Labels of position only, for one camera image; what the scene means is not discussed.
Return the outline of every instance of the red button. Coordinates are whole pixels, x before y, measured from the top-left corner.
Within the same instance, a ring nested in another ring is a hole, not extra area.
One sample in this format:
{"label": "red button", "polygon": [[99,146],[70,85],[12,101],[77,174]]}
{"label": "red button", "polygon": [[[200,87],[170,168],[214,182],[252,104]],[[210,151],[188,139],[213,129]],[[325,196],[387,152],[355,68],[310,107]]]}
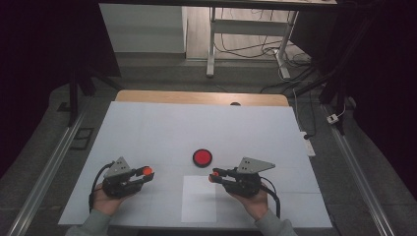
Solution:
{"label": "red button", "polygon": [[193,161],[199,167],[207,167],[211,164],[212,155],[207,149],[198,149],[193,154]]}

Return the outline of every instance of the white tabletop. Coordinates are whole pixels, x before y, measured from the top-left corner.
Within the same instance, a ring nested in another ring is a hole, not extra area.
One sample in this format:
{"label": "white tabletop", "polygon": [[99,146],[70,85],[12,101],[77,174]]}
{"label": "white tabletop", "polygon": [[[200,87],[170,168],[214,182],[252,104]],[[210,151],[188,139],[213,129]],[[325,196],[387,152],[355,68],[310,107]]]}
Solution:
{"label": "white tabletop", "polygon": [[[212,153],[209,167],[194,165],[199,148]],[[233,168],[247,156],[276,165],[260,175],[277,190],[281,218],[294,227],[331,227],[291,107],[113,101],[59,224],[84,223],[95,175],[120,156],[131,168],[150,166],[155,175],[111,224],[252,229],[240,203],[208,181],[213,168]],[[269,206],[274,211],[272,198]]]}

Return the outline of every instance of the white wall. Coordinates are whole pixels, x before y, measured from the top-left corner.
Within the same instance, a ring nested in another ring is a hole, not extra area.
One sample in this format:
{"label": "white wall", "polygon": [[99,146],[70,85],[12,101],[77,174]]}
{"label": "white wall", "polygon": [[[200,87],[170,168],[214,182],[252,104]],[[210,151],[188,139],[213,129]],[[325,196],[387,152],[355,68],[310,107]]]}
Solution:
{"label": "white wall", "polygon": [[186,51],[185,7],[99,4],[115,52]]}

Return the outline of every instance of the gray sleeve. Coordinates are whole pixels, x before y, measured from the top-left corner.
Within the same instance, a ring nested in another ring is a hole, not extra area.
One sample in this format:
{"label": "gray sleeve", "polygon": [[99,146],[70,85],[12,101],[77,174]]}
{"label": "gray sleeve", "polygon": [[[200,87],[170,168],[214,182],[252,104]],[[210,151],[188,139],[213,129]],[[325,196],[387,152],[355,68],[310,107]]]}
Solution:
{"label": "gray sleeve", "polygon": [[255,222],[264,236],[296,236],[288,219],[280,220],[270,209],[260,220]]}
{"label": "gray sleeve", "polygon": [[66,236],[105,236],[111,217],[96,209],[92,209],[82,226],[72,226]]}

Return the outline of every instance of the hand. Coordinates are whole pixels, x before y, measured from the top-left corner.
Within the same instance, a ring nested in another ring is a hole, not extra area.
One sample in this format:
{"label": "hand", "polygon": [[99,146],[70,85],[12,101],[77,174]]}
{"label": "hand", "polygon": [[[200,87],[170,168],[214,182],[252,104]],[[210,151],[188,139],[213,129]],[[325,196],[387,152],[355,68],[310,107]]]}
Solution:
{"label": "hand", "polygon": [[127,196],[121,199],[116,199],[116,198],[110,198],[108,197],[104,191],[102,190],[102,184],[98,184],[95,187],[95,192],[94,192],[94,203],[92,205],[92,207],[98,211],[101,211],[102,213],[105,213],[107,215],[113,215],[114,213],[116,213],[117,209],[119,208],[119,206],[128,198],[132,197],[131,196]]}
{"label": "hand", "polygon": [[235,194],[230,194],[230,196],[237,199],[255,221],[260,220],[268,212],[268,194],[264,190],[260,190],[250,199]]}

